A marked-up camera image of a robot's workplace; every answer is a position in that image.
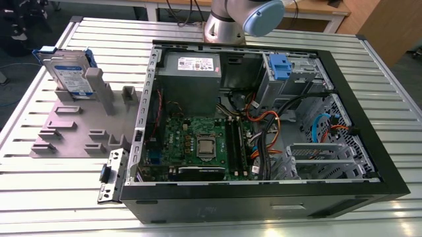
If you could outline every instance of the aluminum table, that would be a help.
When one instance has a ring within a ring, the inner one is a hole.
[[[202,28],[84,18],[68,24],[56,46],[88,46],[112,89],[142,90],[154,39],[202,41]],[[0,133],[0,236],[422,235],[422,112],[369,43],[351,35],[294,31],[246,39],[248,45],[331,51],[411,194],[334,219],[143,225],[124,205],[96,204],[106,158],[28,157],[56,100],[56,83],[43,67]]]

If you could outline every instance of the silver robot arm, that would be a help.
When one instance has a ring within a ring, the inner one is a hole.
[[[244,32],[260,37],[282,21],[284,5],[280,0],[214,0],[204,28],[206,41],[240,44]]]

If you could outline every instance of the motherboard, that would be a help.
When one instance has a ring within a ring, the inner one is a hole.
[[[148,151],[147,173],[156,181],[250,180],[250,131],[239,118],[167,118],[164,148]]]

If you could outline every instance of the red cable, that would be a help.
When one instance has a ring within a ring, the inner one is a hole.
[[[158,89],[158,96],[159,96],[159,106],[158,106],[158,118],[156,118],[156,123],[154,125],[154,129],[152,129],[152,133],[150,136],[150,139],[146,142],[151,141],[151,138],[154,137],[155,133],[156,133],[156,129],[158,129],[158,124],[159,124],[159,118],[160,118],[160,108],[162,108],[162,96],[160,96],[160,91]]]

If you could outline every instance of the side panel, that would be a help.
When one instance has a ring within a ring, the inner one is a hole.
[[[143,223],[174,223],[335,217],[379,197],[248,197],[124,200],[123,203]]]

